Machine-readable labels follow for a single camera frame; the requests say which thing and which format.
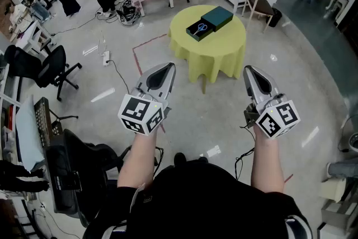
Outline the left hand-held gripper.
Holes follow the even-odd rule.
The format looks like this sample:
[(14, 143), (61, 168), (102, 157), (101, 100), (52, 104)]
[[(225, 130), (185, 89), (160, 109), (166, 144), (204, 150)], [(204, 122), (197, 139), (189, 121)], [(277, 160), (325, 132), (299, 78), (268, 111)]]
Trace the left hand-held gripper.
[(161, 125), (171, 109), (167, 98), (175, 75), (175, 64), (168, 62), (140, 76), (131, 93), (124, 96), (117, 114), (125, 129), (149, 136)]

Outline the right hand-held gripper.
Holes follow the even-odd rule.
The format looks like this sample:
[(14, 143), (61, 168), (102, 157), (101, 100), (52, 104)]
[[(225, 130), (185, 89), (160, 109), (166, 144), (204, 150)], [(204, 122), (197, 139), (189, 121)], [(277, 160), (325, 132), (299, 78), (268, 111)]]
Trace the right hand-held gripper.
[(292, 100), (279, 93), (275, 80), (263, 70), (247, 65), (243, 78), (249, 97), (269, 98), (259, 104), (251, 103), (244, 111), (247, 128), (255, 124), (270, 139), (277, 138), (300, 122), (299, 114)]

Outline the dark blue rectangular box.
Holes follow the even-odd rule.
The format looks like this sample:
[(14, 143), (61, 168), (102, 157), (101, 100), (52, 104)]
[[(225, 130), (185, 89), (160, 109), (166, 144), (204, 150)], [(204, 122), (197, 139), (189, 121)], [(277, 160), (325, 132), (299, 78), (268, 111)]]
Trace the dark blue rectangular box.
[[(194, 24), (187, 27), (186, 32), (196, 41), (201, 41), (202, 39), (210, 35), (212, 32), (217, 32), (218, 30), (220, 30), (223, 26), (231, 22), (232, 19), (232, 12), (229, 12), (221, 6), (217, 6), (216, 8), (213, 8), (211, 11), (202, 15), (201, 18)], [(194, 35), (200, 23), (206, 24), (208, 28), (205, 31), (198, 32), (196, 35)]]

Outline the person's right forearm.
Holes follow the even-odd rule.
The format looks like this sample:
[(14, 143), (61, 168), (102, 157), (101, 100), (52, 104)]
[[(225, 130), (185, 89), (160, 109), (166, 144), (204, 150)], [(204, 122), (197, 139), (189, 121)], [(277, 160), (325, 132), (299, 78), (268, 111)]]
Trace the person's right forearm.
[(284, 176), (279, 156), (277, 139), (270, 139), (258, 127), (253, 126), (255, 149), (251, 172), (251, 186), (264, 193), (283, 193)]

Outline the person's left forearm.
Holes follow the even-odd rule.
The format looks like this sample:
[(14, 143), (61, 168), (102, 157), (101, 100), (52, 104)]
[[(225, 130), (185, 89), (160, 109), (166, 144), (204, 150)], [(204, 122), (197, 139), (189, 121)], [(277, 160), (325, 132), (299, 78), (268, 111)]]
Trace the person's left forearm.
[(148, 188), (154, 179), (154, 157), (158, 128), (150, 135), (136, 134), (119, 172), (118, 188)]

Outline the white storage shelf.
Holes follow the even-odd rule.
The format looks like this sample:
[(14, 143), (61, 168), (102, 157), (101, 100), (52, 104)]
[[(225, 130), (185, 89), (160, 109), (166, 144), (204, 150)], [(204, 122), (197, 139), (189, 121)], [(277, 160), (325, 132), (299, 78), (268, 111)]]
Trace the white storage shelf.
[(22, 164), (16, 114), (20, 109), (21, 79), (10, 72), (10, 65), (0, 51), (0, 160)]

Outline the round yellow-clothed table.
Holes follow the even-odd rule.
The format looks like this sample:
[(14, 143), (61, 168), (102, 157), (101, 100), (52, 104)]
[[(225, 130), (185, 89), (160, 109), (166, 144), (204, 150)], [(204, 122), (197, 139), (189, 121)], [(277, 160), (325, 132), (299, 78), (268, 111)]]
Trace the round yellow-clothed table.
[(195, 83), (201, 75), (214, 83), (220, 71), (236, 79), (242, 73), (246, 29), (237, 16), (201, 41), (196, 41), (186, 32), (190, 25), (214, 8), (211, 5), (187, 7), (174, 16), (169, 26), (169, 47), (174, 51), (175, 57), (187, 60), (191, 83)]

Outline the black waste bin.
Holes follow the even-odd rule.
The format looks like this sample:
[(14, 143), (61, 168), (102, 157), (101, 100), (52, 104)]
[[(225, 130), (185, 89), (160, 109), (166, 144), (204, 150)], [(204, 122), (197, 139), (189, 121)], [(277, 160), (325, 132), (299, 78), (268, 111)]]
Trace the black waste bin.
[(282, 13), (277, 8), (273, 8), (274, 15), (270, 21), (270, 27), (276, 27), (280, 19), (282, 18)]

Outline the wooden chair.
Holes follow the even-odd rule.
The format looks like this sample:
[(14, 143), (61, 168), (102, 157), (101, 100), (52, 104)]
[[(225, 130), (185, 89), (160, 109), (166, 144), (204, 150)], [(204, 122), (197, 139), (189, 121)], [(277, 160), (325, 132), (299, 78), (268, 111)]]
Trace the wooden chair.
[(250, 10), (250, 16), (246, 24), (246, 30), (248, 30), (249, 25), (251, 23), (251, 19), (254, 14), (257, 14), (258, 16), (266, 16), (268, 18), (268, 21), (266, 23), (266, 26), (263, 30), (265, 32), (267, 28), (269, 27), (269, 24), (275, 15), (274, 10), (272, 6), (269, 4), (267, 0), (245, 0), (243, 9), (242, 9), (242, 16), (244, 15), (246, 8), (249, 8)]

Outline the white floor fan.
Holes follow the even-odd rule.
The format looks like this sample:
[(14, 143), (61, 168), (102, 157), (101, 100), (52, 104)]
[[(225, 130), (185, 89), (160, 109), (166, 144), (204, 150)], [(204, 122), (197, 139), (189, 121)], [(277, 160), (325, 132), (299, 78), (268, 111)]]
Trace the white floor fan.
[(342, 153), (358, 153), (358, 114), (349, 116), (343, 122), (337, 148)]

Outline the white side table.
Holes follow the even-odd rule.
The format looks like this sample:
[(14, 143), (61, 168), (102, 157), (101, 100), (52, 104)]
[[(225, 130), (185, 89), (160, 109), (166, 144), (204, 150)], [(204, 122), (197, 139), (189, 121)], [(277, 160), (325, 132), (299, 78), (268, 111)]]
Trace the white side table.
[(335, 25), (338, 26), (345, 18), (355, 1), (356, 0), (330, 0), (328, 6), (325, 7), (326, 12), (323, 18), (329, 18), (329, 16), (338, 9), (338, 13), (335, 16)]

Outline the black office chair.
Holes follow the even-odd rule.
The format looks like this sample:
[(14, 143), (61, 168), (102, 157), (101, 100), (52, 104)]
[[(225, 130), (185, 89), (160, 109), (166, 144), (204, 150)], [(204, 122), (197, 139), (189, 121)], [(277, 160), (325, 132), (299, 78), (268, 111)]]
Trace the black office chair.
[(43, 61), (30, 55), (15, 45), (10, 45), (5, 53), (4, 59), (9, 64), (9, 72), (17, 77), (29, 78), (35, 81), (40, 88), (53, 85), (58, 88), (56, 99), (61, 101), (60, 93), (64, 82), (70, 84), (76, 90), (78, 85), (73, 84), (67, 76), (82, 65), (67, 68), (66, 53), (63, 46), (56, 47)]

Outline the person's black shirt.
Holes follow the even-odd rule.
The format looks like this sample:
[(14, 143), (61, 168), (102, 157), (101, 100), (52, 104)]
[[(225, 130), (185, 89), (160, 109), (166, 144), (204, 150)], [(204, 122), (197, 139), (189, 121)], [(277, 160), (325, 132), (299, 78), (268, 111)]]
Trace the person's black shirt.
[(83, 239), (312, 239), (294, 199), (265, 193), (224, 169), (188, 161), (149, 187), (120, 187)]

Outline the black rolling chair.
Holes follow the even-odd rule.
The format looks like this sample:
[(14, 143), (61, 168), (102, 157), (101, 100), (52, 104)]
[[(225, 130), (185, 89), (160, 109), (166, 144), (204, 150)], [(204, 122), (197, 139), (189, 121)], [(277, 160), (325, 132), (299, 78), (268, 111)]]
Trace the black rolling chair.
[(68, 129), (54, 136), (45, 148), (54, 211), (88, 227), (117, 187), (107, 172), (120, 171), (130, 149), (117, 155), (108, 145), (83, 142)]

